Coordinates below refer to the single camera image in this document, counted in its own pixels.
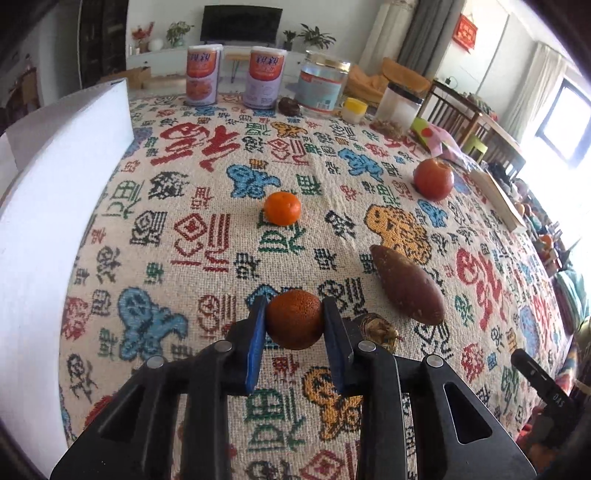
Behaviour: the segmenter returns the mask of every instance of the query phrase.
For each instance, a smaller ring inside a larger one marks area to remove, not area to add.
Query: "white foam board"
[[[87,222],[133,140],[126,84],[70,95],[5,135],[18,177],[0,206],[0,417],[49,477],[67,449],[58,384],[61,314]]]

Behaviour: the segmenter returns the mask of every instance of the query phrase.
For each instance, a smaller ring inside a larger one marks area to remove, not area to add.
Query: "blue gripper pad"
[[[254,321],[254,331],[251,336],[251,343],[248,348],[246,366],[246,393],[253,392],[258,382],[259,371],[261,370],[261,359],[263,346],[265,345],[265,309],[267,299],[263,296],[257,297],[252,305],[248,320]]]

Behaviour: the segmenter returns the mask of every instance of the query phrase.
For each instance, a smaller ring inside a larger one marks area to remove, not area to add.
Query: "tablecloth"
[[[457,168],[450,196],[429,202],[412,185],[427,153],[366,123],[287,118],[234,95],[200,108],[178,96],[130,107],[135,141],[90,218],[64,306],[70,443],[151,355],[193,355],[246,318],[255,296],[290,288],[335,297],[343,317],[379,313],[399,333],[397,355],[440,355],[517,435],[536,395],[511,352],[525,348],[554,375],[568,342],[531,242],[507,231],[467,172]],[[287,228],[262,212],[278,190],[303,204]],[[446,303],[442,324],[391,307],[372,244],[432,276]],[[267,339],[256,391],[229,399],[235,478],[353,479],[361,400],[338,396],[327,365],[322,339],[299,352]],[[412,477],[408,398],[404,411]]]

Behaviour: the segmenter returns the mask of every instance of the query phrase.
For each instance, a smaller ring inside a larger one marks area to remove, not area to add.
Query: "cardboard box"
[[[124,72],[107,75],[99,80],[99,83],[111,82],[113,80],[127,79],[127,88],[131,90],[140,90],[146,80],[152,78],[152,68],[137,67],[136,69],[125,70]]]

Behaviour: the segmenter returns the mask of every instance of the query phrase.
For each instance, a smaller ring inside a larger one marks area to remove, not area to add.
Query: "glass jar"
[[[295,99],[304,114],[330,116],[345,89],[351,64],[315,51],[306,53]]]
[[[406,133],[417,117],[423,99],[397,83],[390,82],[379,102],[375,120],[389,122]]]

